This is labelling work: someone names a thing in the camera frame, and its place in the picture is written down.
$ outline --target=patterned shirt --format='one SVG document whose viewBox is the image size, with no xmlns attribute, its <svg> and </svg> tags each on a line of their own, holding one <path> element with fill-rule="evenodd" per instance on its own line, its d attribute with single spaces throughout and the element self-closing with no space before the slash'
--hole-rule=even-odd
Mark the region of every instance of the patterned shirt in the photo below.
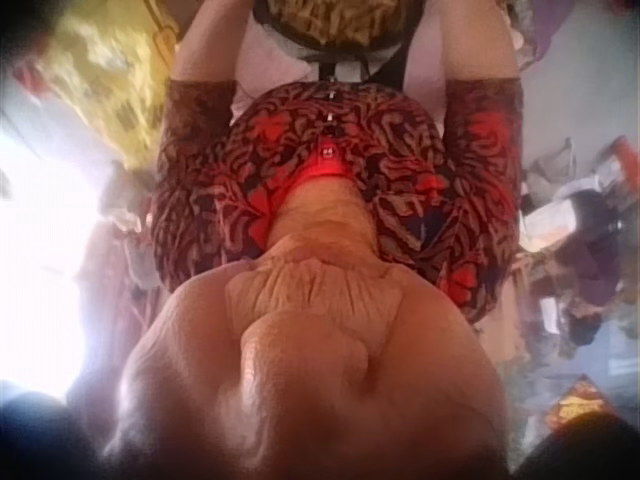
<svg viewBox="0 0 640 480">
<path fill-rule="evenodd" d="M 442 138 L 427 112 L 376 84 L 295 83 L 233 125 L 235 83 L 171 82 L 152 237 L 170 291 L 265 253 L 301 178 L 345 175 L 382 260 L 446 293 L 469 322 L 496 304 L 518 245 L 519 80 L 450 81 Z"/>
</svg>

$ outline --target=skin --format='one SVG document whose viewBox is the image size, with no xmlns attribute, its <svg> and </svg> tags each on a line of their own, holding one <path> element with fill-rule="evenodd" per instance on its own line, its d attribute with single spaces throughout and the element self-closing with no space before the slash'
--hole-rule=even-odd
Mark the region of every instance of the skin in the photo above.
<svg viewBox="0 0 640 480">
<path fill-rule="evenodd" d="M 233 78 L 236 29 L 250 5 L 205 2 L 173 78 Z M 451 78 L 517 76 L 493 3 L 439 5 Z M 463 34 L 467 23 L 473 41 Z M 476 57 L 483 39 L 484 70 Z M 378 258 L 373 222 L 352 184 L 329 177 L 296 189 L 268 245 L 256 261 L 184 284 L 136 347 L 107 452 L 116 471 L 125 478 L 506 475 L 495 370 L 448 297 Z"/>
</svg>

